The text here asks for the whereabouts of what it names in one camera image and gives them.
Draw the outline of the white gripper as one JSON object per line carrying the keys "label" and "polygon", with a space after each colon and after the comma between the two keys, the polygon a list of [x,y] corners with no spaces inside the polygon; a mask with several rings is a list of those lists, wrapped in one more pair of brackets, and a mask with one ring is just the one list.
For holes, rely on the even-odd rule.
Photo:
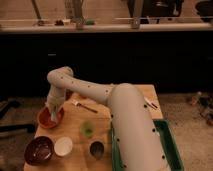
{"label": "white gripper", "polygon": [[50,86],[49,93],[47,95],[46,107],[51,112],[50,119],[52,122],[58,122],[57,113],[65,102],[66,90],[63,88],[57,88],[53,85]]}

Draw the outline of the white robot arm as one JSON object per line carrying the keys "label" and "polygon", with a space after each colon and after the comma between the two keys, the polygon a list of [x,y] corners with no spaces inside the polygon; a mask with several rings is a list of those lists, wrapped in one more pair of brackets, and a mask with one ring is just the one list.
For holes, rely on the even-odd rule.
{"label": "white robot arm", "polygon": [[58,112],[67,90],[109,108],[125,171],[171,171],[144,95],[136,86],[102,85],[76,79],[70,67],[50,71],[47,80],[50,91],[46,106],[51,114]]}

